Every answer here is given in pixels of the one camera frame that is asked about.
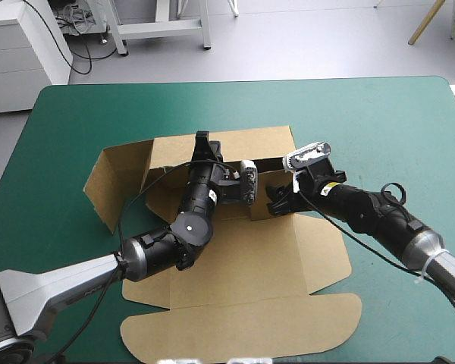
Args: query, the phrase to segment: black motor joint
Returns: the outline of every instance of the black motor joint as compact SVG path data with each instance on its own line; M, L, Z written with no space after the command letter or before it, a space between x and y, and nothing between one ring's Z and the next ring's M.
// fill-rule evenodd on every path
M252 204L257 176L252 161L242 161L239 171L225 164L221 143L210 141L209 132L197 132L188 181L175 221L133 238L143 247L146 277L173 265L179 270L191 267L212 238L215 207L235 202Z

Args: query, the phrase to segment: white sticker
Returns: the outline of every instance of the white sticker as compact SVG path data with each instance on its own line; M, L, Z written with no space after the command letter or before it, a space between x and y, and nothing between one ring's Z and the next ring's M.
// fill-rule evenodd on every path
M324 188L322 188L322 191L320 194L322 196L327 196L329 192L331 192L331 189L337 186L339 183L338 182L330 182L329 184L326 184Z
M209 190L209 197L214 201L214 205L218 204L218 195L216 195L213 190Z
M298 193L300 191L300 185L298 184L297 176L301 171L293 173L292 184L293 184L293 193Z

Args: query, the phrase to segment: cardboard box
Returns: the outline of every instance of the cardboard box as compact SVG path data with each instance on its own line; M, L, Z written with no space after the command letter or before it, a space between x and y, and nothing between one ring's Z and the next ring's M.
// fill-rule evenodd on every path
M265 186L290 181L281 157L295 149L289 127L210 133L224 161L252 159L259 194L250 208L218 205L214 237L196 264L142 282L124 282L127 300L169 308L127 318L121 336L139 360L195 357L292 356L329 350L356 329L362 305L352 293L313 295L350 274L339 231L305 215L272 218ZM84 187L99 217L114 231L125 198L188 162L194 135L168 136L104 149ZM187 169L156 184L147 206L172 222L186 186Z

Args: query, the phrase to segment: white table frame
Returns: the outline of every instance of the white table frame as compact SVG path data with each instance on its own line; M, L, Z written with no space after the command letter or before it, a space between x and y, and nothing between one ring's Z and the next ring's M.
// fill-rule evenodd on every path
M118 53L127 55L126 41L129 39L159 38L164 36L186 36L201 33L204 49L211 48L207 0L199 1L200 17L189 20L170 20L170 0L157 0L155 23L122 24L115 0L101 0Z

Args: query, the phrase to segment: green mat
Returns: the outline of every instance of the green mat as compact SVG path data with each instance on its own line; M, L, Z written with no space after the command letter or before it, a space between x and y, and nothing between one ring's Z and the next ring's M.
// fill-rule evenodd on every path
M402 183L408 209L455 254L455 98L441 78L51 86L37 100L0 182L0 271L41 272L117 247L118 237L82 191L102 148L197 130L286 124L297 146L329 142L332 163L347 172L347 183L367 190ZM142 203L127 220L128 234L160 222ZM352 241L346 245L353 273L322 293L359 294L361 322L345 344L303 359L455 360L455 312L446 299ZM57 350L95 298L60 314L38 353ZM131 361L119 325L156 310L123 300L116 285L68 359Z

